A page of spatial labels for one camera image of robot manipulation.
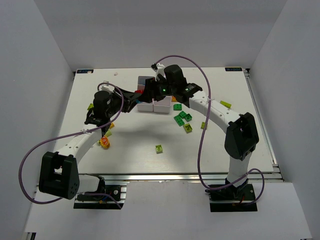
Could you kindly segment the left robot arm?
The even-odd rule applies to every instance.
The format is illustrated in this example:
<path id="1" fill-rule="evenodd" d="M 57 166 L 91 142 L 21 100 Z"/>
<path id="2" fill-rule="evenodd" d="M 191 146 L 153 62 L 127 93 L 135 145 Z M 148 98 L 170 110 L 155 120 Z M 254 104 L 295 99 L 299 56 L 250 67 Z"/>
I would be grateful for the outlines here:
<path id="1" fill-rule="evenodd" d="M 109 130 L 111 118 L 118 112 L 128 113 L 137 104 L 140 93 L 125 90 L 100 90 L 94 94 L 82 132 L 56 152 L 42 157 L 39 191 L 71 200 L 79 193 L 104 193 L 102 177 L 79 174 L 81 159 Z"/>

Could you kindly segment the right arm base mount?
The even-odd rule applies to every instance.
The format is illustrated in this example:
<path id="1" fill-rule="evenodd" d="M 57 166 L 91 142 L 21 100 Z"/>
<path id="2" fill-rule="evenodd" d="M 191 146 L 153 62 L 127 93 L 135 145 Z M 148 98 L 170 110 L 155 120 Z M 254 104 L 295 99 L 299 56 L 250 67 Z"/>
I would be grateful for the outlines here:
<path id="1" fill-rule="evenodd" d="M 257 212 L 256 194 L 247 181 L 239 187 L 229 186 L 219 190 L 206 189 L 211 213 Z"/>

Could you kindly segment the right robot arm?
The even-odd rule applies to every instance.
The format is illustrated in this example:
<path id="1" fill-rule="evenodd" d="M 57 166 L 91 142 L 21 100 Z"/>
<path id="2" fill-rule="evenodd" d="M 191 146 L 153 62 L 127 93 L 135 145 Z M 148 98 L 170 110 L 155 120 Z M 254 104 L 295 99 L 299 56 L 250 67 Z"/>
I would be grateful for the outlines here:
<path id="1" fill-rule="evenodd" d="M 186 107 L 205 116 L 225 133 L 224 148 L 229 155 L 229 170 L 225 179 L 225 187 L 239 189 L 248 182 L 249 160 L 259 142 L 255 118 L 249 112 L 240 114 L 216 100 L 210 93 L 195 83 L 188 83 L 182 69 L 174 64 L 163 66 L 153 64 L 155 76 L 144 76 L 143 92 L 138 100 L 149 103 L 160 101 L 166 96 L 173 96 Z"/>

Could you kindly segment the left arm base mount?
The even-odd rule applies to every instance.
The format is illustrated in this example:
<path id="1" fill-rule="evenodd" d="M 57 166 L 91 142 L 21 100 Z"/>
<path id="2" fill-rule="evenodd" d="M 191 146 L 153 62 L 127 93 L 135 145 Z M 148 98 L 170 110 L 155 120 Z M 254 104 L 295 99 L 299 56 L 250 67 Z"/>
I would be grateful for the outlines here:
<path id="1" fill-rule="evenodd" d="M 126 199 L 127 184 L 101 175 L 81 174 L 73 208 L 78 210 L 120 210 Z"/>

